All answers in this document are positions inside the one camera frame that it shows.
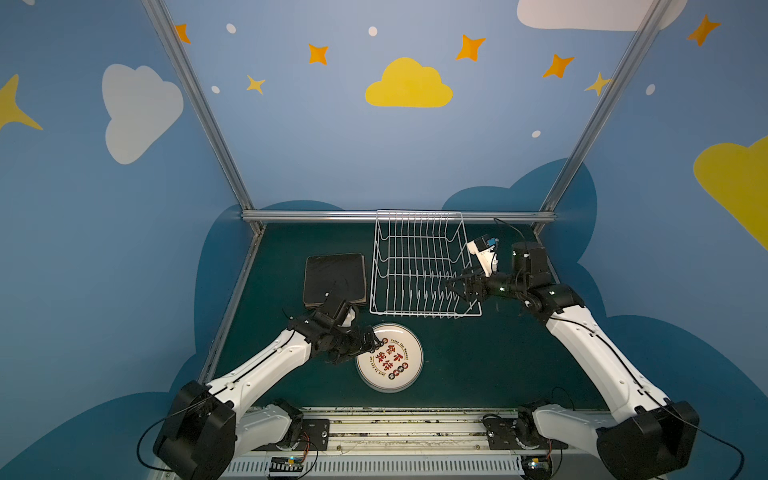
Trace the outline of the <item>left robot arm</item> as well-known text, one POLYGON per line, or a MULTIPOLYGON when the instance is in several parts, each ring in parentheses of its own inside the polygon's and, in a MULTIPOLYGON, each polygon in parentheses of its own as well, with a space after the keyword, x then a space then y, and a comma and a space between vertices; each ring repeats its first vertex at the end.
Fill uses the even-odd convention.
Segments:
POLYGON ((293 445, 303 414, 285 401, 252 407, 275 384, 311 359, 332 364, 382 346, 371 326, 359 326, 358 309, 329 296, 314 310, 292 317, 267 347, 206 384, 191 381, 175 396, 169 413, 155 422, 152 446, 163 471, 181 479, 218 479, 231 461, 265 445, 293 445))

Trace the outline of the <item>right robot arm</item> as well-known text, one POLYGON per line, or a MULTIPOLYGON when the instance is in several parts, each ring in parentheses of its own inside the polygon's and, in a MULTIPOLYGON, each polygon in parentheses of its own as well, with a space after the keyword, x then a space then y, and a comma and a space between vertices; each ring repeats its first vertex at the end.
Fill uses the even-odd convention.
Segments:
POLYGON ((510 274, 498 270, 497 245, 488 236, 468 242, 466 249, 479 265, 448 280, 448 288, 468 303, 490 296, 519 301, 570 352, 610 412, 592 418, 555 403, 535 402, 518 413, 516 442, 533 449, 559 441, 598 458, 616 479, 652 479, 686 467, 699 425, 695 409, 685 401, 671 401, 641 374, 584 300, 554 280, 541 244, 514 244, 510 274))

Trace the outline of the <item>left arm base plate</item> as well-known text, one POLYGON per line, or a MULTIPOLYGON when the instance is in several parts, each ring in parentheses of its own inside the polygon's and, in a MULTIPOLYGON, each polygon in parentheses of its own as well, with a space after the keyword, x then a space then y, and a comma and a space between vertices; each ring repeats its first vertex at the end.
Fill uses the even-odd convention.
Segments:
POLYGON ((327 419, 305 419, 301 422, 294 421, 288 427, 285 436, 276 444, 271 444, 271 450, 299 451, 310 450, 326 451, 330 437, 330 421, 327 419))

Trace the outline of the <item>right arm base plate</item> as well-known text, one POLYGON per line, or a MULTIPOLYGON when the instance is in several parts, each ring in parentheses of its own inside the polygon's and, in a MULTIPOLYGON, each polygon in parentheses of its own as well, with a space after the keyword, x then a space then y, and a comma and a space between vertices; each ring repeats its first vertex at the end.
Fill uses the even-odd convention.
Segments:
POLYGON ((481 419, 491 450, 566 450, 569 446, 559 440, 543 437, 528 417, 511 418, 496 414, 484 415, 481 419))

